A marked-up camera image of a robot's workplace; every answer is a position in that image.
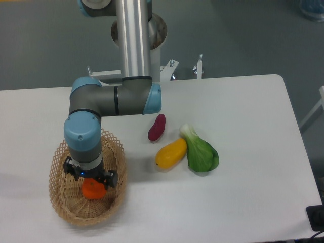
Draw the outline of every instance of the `woven basket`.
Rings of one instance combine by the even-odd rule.
[[[116,188],[109,187],[102,199],[85,199],[81,192],[83,178],[75,181],[63,171],[63,163],[70,156],[65,140],[57,148],[50,171],[50,198],[53,208],[67,222],[78,225],[94,225],[108,219],[122,203],[127,183],[124,149],[112,133],[102,130],[101,143],[105,170],[118,172]]]

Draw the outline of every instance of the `orange object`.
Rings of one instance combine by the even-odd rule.
[[[86,199],[101,199],[106,195],[105,186],[93,178],[85,178],[81,191]]]

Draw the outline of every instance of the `silver cylinder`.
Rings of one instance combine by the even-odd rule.
[[[121,76],[151,76],[147,0],[116,2]]]

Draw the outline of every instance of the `yellow squash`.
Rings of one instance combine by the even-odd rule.
[[[179,138],[173,143],[163,147],[155,156],[156,164],[163,168],[168,169],[182,160],[187,152],[187,143],[183,138]]]

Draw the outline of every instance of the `green vegetable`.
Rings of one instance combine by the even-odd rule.
[[[190,168],[196,172],[206,172],[218,166],[219,156],[217,151],[197,135],[192,125],[182,125],[180,134],[187,142],[187,158]]]

